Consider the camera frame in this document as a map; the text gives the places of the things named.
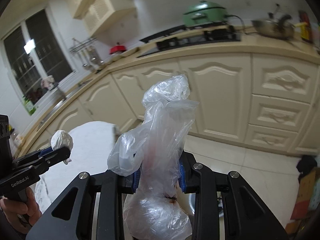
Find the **person's left hand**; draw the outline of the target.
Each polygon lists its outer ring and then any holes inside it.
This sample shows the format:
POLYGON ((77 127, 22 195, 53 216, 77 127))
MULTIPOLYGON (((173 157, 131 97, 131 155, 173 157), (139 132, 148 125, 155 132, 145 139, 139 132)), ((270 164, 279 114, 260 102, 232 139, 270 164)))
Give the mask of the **person's left hand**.
POLYGON ((9 200, 8 198, 1 199, 1 208, 8 222, 19 232, 26 233, 27 227, 20 220, 19 215, 28 215, 29 224, 33 226, 42 216, 39 205, 35 200, 35 195, 30 187, 26 188, 27 203, 9 200))

